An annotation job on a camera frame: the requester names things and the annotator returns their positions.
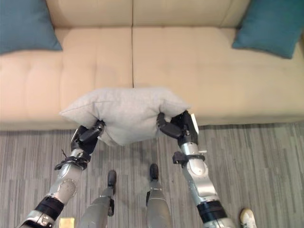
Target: white sneaker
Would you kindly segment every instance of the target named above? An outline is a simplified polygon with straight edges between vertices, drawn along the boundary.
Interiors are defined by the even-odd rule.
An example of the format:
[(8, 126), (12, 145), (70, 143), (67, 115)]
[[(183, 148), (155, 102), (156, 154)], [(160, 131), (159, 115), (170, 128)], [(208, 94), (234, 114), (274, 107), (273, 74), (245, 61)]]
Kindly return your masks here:
[(257, 228), (255, 216), (252, 210), (248, 208), (243, 209), (239, 215), (239, 219), (241, 221), (242, 228)]

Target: beige sofa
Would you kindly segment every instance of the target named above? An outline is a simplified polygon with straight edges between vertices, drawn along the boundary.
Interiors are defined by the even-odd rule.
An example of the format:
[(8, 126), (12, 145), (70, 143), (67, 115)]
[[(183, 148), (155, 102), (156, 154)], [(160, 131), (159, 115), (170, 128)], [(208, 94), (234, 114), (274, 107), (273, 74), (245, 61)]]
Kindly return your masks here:
[(293, 59), (231, 44), (249, 0), (48, 0), (63, 51), (0, 57), (0, 129), (71, 129), (58, 113), (101, 87), (165, 86), (198, 124), (304, 120)]

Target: teal throw pillow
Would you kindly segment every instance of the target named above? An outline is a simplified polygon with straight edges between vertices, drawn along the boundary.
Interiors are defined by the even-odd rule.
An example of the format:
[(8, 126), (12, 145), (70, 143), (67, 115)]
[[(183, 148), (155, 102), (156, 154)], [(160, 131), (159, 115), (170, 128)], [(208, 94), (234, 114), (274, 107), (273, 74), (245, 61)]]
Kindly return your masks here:
[(62, 50), (45, 0), (0, 0), (0, 54), (25, 49)]
[(292, 58), (304, 28), (304, 0), (252, 0), (233, 48)]

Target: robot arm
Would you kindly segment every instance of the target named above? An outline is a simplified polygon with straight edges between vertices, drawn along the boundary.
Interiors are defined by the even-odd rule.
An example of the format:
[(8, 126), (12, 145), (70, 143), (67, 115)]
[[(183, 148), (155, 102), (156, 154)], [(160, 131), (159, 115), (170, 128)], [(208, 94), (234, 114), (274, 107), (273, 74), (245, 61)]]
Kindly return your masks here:
[(158, 115), (160, 130), (177, 139), (181, 152), (175, 152), (173, 163), (180, 164), (204, 228), (235, 228), (226, 215), (217, 192), (208, 176), (204, 152), (198, 150), (199, 129), (194, 115), (188, 111), (172, 118), (168, 123), (164, 114)]
[(90, 154), (97, 144), (97, 137), (103, 132), (105, 124), (97, 121), (91, 129), (80, 126), (71, 141), (71, 155), (55, 167), (59, 170), (57, 180), (49, 193), (31, 211), (19, 228), (52, 228), (64, 206), (74, 196), (77, 182), (90, 162)]

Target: striped carpet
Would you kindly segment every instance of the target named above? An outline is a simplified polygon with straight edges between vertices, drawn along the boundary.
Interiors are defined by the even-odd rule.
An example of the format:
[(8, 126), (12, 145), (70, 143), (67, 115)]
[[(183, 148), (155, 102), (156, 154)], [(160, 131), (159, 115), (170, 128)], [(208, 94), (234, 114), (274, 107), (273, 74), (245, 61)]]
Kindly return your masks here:
[[(0, 133), (1, 228), (17, 226), (48, 192), (72, 133)], [(304, 123), (205, 126), (199, 142), (208, 150), (206, 163), (221, 202), (237, 224), (240, 210), (250, 207), (258, 228), (304, 227)], [(148, 168), (155, 162), (174, 227), (202, 227), (181, 168), (172, 164), (177, 150), (168, 137), (114, 148), (99, 142), (61, 216), (75, 217), (77, 223), (105, 187), (107, 172), (115, 169), (115, 215), (108, 227), (146, 227)]]

